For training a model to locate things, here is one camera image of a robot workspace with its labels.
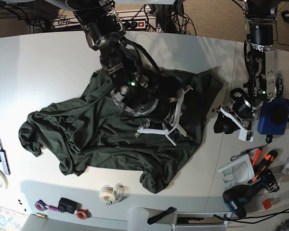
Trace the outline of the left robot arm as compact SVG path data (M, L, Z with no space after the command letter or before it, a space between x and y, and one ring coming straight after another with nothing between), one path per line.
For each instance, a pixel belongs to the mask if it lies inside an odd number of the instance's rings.
M239 132L242 141L253 141L252 124L264 103L273 101L283 90L282 78L275 74L274 30L278 3L274 0L246 0L244 62L248 81L230 91L230 102L215 109L215 133Z

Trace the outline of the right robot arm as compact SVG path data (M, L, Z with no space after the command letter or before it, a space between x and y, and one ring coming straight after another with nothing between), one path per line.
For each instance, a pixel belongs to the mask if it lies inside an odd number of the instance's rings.
M126 30L112 0L54 0L52 4L71 11L82 27L89 47L100 52L100 63L108 73L115 105L143 119L135 136L165 136L173 145L186 137L180 125L182 105L191 86L175 77L165 77L140 44L126 38Z

